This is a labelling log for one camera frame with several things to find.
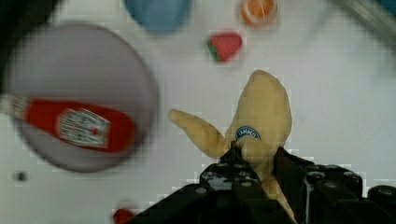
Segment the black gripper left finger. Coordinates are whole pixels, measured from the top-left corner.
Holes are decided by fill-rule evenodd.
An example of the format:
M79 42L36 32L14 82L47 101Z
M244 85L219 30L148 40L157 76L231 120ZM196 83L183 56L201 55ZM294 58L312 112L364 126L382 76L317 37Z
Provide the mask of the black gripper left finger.
M199 182L189 184L140 213L127 224L294 224L279 202L231 144Z

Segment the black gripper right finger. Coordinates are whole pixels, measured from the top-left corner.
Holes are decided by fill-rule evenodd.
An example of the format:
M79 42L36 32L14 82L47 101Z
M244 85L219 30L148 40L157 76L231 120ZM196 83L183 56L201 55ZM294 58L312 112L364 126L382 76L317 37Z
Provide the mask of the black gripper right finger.
M395 188L363 192L362 177L339 165L321 165L280 148L274 174L298 224L395 224Z

